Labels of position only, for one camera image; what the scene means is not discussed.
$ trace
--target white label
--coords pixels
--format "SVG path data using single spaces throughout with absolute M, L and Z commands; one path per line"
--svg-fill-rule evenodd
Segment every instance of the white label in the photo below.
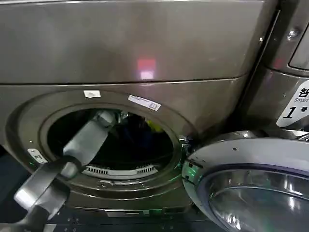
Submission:
M 287 127 L 309 115 L 309 81 L 302 83 L 277 120 L 278 127 Z
M 87 98 L 100 98 L 101 93 L 99 90 L 84 90 L 85 97 Z
M 134 102 L 138 105 L 145 106 L 148 109 L 152 109 L 154 111 L 157 111 L 161 107 L 161 105 L 159 103 L 156 103 L 154 101 L 151 101 L 151 100 L 148 100 L 148 99 L 145 99 L 145 98 L 133 96 L 133 95 L 130 95 L 128 100 L 132 101 L 132 102 Z

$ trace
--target dryer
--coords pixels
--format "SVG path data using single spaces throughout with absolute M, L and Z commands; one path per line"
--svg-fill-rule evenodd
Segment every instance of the dryer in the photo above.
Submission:
M 114 127 L 68 205 L 182 212 L 183 162 L 224 130 L 276 4 L 1 1 L 0 144 L 33 172 L 107 112 Z

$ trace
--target stainless steel surface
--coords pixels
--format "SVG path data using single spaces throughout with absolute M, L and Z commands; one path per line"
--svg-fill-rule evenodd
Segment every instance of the stainless steel surface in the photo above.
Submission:
M 290 65 L 294 68 L 309 70 L 309 30 L 305 32 L 301 39 Z
M 243 126 L 250 129 L 277 129 L 277 119 L 299 86 L 307 80 L 260 66 L 241 106 Z M 309 119 L 305 117 L 285 129 L 300 130 L 308 124 Z
M 239 77 L 249 72 L 277 3 L 22 2 L 0 2 L 1 83 Z
M 221 134 L 216 136 L 215 138 L 206 141 L 207 144 L 212 144 L 215 142 L 222 142 L 225 140 L 234 140 L 234 139 L 249 139 L 249 138 L 259 138 L 264 137 L 263 131 L 259 130 L 241 130 L 241 131 L 233 131 L 226 134 Z
M 245 80 L 246 76 L 223 80 L 95 86 L 0 86 L 1 95 L 11 99 L 10 104 L 6 104 L 6 110 L 0 114 L 0 131 L 4 130 L 4 122 L 8 122 L 5 139 L 0 133 L 0 142 L 33 171 L 36 166 L 30 163 L 32 159 L 25 153 L 24 147 L 31 145 L 42 150 L 48 161 L 55 160 L 46 138 L 50 126 L 63 115 L 86 108 L 117 108 L 136 113 L 159 124 L 168 133 L 175 145 L 171 163 L 158 174 L 114 185 L 102 183 L 100 178 L 78 175 L 70 181 L 73 192 L 68 204 L 88 209 L 124 210 L 187 207 L 191 201 L 183 188 L 180 169 L 175 169 L 183 155 L 179 136 L 192 138 L 202 137 L 205 132 L 207 136 L 217 133 L 233 111 Z M 85 98 L 85 89 L 100 90 L 101 98 Z M 155 112 L 128 101 L 129 94 L 150 99 L 162 106 Z
M 40 153 L 39 150 L 35 148 L 29 148 L 27 149 L 27 151 L 32 156 L 32 158 L 34 158 L 34 160 L 37 161 L 38 163 L 47 163 L 47 160 L 44 158 L 44 156 Z
M 298 140 L 301 140 L 301 141 L 309 141 L 309 133 L 306 133 L 300 137 L 298 137 Z
M 306 42 L 302 43 L 307 40 L 305 31 L 309 23 L 308 7 L 307 0 L 280 1 L 280 14 L 262 58 L 265 66 L 283 73 L 309 76 L 309 71 L 303 67 L 306 62 Z M 294 53 L 297 62 L 290 63 Z
M 269 137 L 282 138 L 282 139 L 298 139 L 303 140 L 309 133 L 300 130 L 263 130 Z
M 297 29 L 291 29 L 289 31 L 289 35 L 287 37 L 288 40 L 293 40 L 299 35 L 299 31 Z
M 0 93 L 11 99 L 0 115 L 0 144 L 34 171 L 38 164 L 24 148 L 55 160 L 47 136 L 60 117 L 90 108 L 132 112 L 167 132 L 171 162 L 129 181 L 78 175 L 69 182 L 69 203 L 124 210 L 190 205 L 179 165 L 186 145 L 179 138 L 211 137 L 222 129 L 277 1 L 17 3 L 0 2 Z M 84 90 L 99 95 L 88 98 Z M 150 110 L 129 95 L 161 107 Z

